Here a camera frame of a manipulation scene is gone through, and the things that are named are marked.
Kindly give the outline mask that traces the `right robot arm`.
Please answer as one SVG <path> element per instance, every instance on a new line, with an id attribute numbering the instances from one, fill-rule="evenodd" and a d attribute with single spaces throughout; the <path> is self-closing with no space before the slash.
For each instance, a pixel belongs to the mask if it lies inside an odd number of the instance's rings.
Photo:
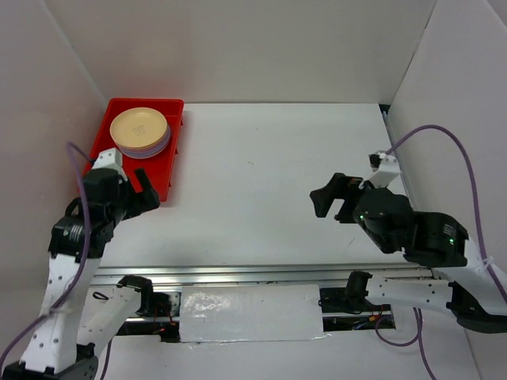
<path id="1" fill-rule="evenodd" d="M 506 303 L 495 282 L 505 282 L 506 276 L 489 273 L 477 245 L 452 216 L 415 211 L 406 196 L 343 173 L 335 173 L 310 198 L 319 218 L 335 200 L 342 201 L 335 220 L 358 225 L 382 253 L 401 253 L 433 272 L 433 279 L 399 280 L 353 271 L 344 290 L 351 310 L 415 307 L 453 316 L 477 333 L 505 333 Z"/>

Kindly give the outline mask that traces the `purple plate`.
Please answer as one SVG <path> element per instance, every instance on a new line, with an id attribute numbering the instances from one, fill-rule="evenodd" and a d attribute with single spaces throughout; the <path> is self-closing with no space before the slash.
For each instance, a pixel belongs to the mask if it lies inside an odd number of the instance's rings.
<path id="1" fill-rule="evenodd" d="M 126 151 L 126 150 L 121 150 L 121 153 L 129 158 L 133 158 L 133 159 L 147 159 L 147 158 L 151 158 L 151 157 L 154 157 L 156 156 L 157 154 L 160 154 L 166 147 L 167 145 L 163 148 L 163 149 L 159 149 L 159 150 L 149 150 L 149 151 L 144 151 L 144 152 L 134 152 L 132 150 L 129 150 L 129 151 Z"/>

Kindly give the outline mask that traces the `yellow plate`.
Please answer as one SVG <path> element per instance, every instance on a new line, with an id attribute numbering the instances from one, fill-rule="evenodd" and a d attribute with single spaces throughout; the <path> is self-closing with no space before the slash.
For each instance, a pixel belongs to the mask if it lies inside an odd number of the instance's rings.
<path id="1" fill-rule="evenodd" d="M 113 142 L 129 149 L 152 146 L 162 140 L 169 127 L 164 115 L 153 108 L 130 108 L 114 118 L 109 127 Z"/>
<path id="2" fill-rule="evenodd" d="M 134 152 L 159 150 L 159 149 L 163 149 L 167 145 L 167 143 L 170 141 L 170 136 L 171 136 L 171 131 L 168 130 L 157 142 L 154 142 L 148 146 L 133 148 L 133 147 L 126 147 L 126 146 L 119 145 L 119 148 L 121 150 L 126 150 L 126 151 L 132 150 Z"/>

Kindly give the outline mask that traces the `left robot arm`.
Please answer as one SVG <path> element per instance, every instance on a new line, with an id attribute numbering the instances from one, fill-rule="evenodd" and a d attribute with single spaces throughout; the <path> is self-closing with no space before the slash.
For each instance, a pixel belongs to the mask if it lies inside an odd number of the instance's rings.
<path id="1" fill-rule="evenodd" d="M 131 314 L 146 316 L 156 307 L 152 282 L 126 275 L 86 323 L 82 311 L 105 246 L 118 224 L 159 207 L 158 193 L 143 169 L 135 170 L 136 192 L 116 169 L 91 169 L 78 181 L 80 195 L 52 227 L 48 246 L 49 276 L 40 316 L 6 350 L 24 336 L 22 357 L 3 365 L 4 379 L 93 379 L 100 354 Z"/>

